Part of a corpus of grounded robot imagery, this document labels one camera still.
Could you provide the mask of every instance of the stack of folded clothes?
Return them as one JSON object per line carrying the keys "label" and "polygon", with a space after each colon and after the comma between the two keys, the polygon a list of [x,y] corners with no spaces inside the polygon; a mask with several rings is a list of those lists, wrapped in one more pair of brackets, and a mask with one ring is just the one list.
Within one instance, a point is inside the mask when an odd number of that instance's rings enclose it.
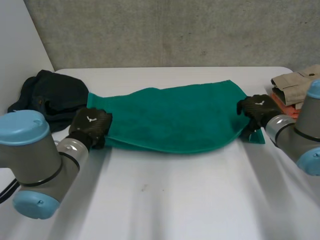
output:
{"label": "stack of folded clothes", "polygon": [[285,114],[297,119],[307,90],[316,79],[320,79],[320,64],[274,77],[271,80],[274,86],[271,97]]}

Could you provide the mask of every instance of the concrete wall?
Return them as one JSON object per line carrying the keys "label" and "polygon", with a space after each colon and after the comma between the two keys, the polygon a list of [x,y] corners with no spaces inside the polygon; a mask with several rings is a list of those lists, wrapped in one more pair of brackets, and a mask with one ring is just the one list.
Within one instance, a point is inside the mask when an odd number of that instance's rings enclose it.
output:
{"label": "concrete wall", "polygon": [[56,70],[320,63],[318,0],[24,0]]}

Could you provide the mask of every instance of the folded khaki fabric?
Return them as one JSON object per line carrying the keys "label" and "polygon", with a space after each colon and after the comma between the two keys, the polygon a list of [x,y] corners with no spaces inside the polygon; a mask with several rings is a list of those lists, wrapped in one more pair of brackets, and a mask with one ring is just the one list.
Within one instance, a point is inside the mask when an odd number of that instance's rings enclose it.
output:
{"label": "folded khaki fabric", "polygon": [[274,77],[271,83],[275,86],[273,92],[280,98],[284,105],[297,104],[300,109],[305,100],[307,90],[313,80],[320,78],[320,64],[315,64],[304,70]]}

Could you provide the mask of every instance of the teal cloth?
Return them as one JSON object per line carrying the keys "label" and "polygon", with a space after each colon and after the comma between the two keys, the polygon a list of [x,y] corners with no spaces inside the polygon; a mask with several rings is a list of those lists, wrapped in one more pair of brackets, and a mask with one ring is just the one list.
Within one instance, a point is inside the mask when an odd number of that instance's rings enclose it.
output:
{"label": "teal cloth", "polygon": [[[191,154],[212,151],[236,139],[249,123],[237,115],[246,94],[232,81],[167,89],[146,88],[129,95],[88,96],[88,108],[104,109],[113,120],[106,146]],[[261,130],[251,143],[264,144]]]}

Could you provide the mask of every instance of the white table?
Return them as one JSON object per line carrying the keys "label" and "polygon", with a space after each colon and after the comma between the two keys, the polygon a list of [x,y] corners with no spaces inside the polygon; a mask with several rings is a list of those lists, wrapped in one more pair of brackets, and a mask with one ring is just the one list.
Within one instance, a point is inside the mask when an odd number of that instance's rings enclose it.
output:
{"label": "white table", "polygon": [[[264,94],[283,67],[63,69],[99,96],[232,80]],[[62,139],[67,130],[56,133]],[[235,140],[209,153],[92,151],[48,220],[0,207],[0,240],[317,240],[320,178],[274,147]]]}

